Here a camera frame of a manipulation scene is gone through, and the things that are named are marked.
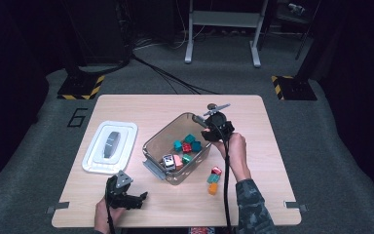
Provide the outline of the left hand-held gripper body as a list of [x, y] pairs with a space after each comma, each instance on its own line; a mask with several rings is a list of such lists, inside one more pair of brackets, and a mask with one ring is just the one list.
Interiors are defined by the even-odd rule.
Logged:
[[123, 171], [118, 171], [106, 181], [105, 200], [108, 208], [131, 208], [130, 196], [127, 194], [132, 179]]

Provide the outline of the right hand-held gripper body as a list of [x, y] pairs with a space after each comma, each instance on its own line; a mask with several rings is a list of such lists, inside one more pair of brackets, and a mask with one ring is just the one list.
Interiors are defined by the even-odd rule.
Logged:
[[229, 104], [216, 105], [215, 103], [210, 103], [207, 106], [208, 112], [205, 113], [205, 125], [214, 124], [215, 129], [210, 131], [218, 136], [219, 140], [228, 140], [232, 135], [235, 128], [231, 121], [228, 121], [226, 116], [221, 112], [221, 109], [228, 107]]

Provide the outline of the pink toy building block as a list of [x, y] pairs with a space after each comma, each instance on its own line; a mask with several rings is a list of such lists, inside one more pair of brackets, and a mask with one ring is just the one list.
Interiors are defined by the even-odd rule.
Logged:
[[182, 158], [179, 155], [173, 155], [175, 168], [179, 171], [183, 168], [184, 164]]

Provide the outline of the white toy car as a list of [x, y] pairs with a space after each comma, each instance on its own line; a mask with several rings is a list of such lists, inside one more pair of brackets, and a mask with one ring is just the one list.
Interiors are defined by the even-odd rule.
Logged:
[[167, 172], [172, 172], [176, 169], [174, 157], [172, 154], [164, 155], [162, 157], [162, 165]]

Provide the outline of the white lid with grey handle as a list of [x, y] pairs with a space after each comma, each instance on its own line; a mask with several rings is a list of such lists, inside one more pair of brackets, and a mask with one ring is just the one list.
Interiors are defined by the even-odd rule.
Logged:
[[102, 122], [85, 153], [82, 168], [88, 173], [106, 175], [123, 171], [130, 159], [137, 131], [135, 123]]

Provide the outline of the clear plastic storage box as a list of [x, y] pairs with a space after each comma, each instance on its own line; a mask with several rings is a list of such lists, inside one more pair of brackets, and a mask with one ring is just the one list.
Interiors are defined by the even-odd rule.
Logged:
[[[204, 128], [203, 123], [201, 116], [191, 112], [185, 112], [176, 117], [144, 143], [142, 147], [142, 152], [146, 157], [143, 162], [144, 166], [155, 177], [166, 180], [171, 185], [180, 184], [208, 155], [210, 143], [204, 140], [201, 134], [201, 130]], [[173, 143], [180, 140], [183, 144], [185, 142], [184, 138], [189, 134], [194, 135], [196, 137], [195, 141], [202, 144], [202, 150], [189, 153], [184, 153], [182, 150], [175, 151]], [[168, 154], [179, 155], [181, 158], [184, 154], [188, 154], [192, 157], [192, 161], [184, 165], [179, 171], [175, 169], [172, 172], [167, 172], [162, 165], [162, 157]]]

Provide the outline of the person's left hand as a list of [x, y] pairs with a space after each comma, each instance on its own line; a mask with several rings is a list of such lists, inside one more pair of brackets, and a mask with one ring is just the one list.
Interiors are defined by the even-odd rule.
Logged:
[[94, 215], [94, 234], [110, 234], [110, 225], [108, 222], [108, 217], [111, 216], [113, 224], [117, 225], [120, 217], [126, 210], [123, 208], [110, 209], [107, 210], [105, 199], [102, 198], [95, 205], [95, 215]]

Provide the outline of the person's right hand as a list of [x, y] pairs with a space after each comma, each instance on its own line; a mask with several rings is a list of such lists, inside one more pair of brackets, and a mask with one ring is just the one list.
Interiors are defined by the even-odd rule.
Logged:
[[239, 133], [233, 133], [227, 142], [229, 149], [221, 141], [213, 145], [219, 150], [223, 158], [229, 157], [230, 168], [237, 182], [251, 178], [250, 169], [246, 162], [246, 141]]

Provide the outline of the red patterned fabric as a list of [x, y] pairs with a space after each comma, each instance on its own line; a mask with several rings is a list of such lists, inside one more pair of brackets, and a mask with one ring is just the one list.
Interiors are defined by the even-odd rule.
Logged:
[[188, 234], [215, 234], [214, 227], [190, 227]]

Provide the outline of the black yellow striped stand base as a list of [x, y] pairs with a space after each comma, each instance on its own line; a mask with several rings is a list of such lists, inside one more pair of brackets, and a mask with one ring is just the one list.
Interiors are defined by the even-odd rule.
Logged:
[[292, 76], [272, 76], [276, 95], [280, 100], [317, 100], [308, 81]]
[[68, 77], [57, 92], [61, 99], [93, 99], [100, 90], [104, 76]]

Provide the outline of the small grey device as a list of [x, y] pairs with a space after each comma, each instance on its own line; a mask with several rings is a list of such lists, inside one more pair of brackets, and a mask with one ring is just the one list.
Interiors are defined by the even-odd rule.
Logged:
[[297, 16], [302, 16], [306, 11], [306, 9], [304, 7], [302, 7], [300, 5], [293, 4], [293, 3], [289, 3], [287, 5], [287, 7], [292, 14], [295, 14]]

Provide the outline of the black cabinet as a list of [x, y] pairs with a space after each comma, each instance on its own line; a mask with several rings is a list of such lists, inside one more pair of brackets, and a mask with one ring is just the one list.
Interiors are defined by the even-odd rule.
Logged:
[[125, 64], [130, 59], [129, 18], [121, 0], [62, 0], [85, 64]]

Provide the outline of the white metal desk frame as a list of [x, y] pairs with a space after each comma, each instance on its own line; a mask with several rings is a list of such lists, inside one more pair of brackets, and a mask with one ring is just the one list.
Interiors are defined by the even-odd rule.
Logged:
[[188, 43], [184, 62], [189, 64], [192, 62], [194, 39], [193, 27], [195, 25], [202, 26], [226, 26], [253, 28], [255, 30], [254, 38], [249, 42], [252, 63], [256, 68], [261, 67], [261, 60], [258, 54], [258, 39], [264, 22], [269, 0], [261, 0], [262, 6], [257, 13], [240, 13], [240, 12], [214, 12], [197, 11], [194, 9], [194, 0], [189, 0], [189, 18], [188, 18]]

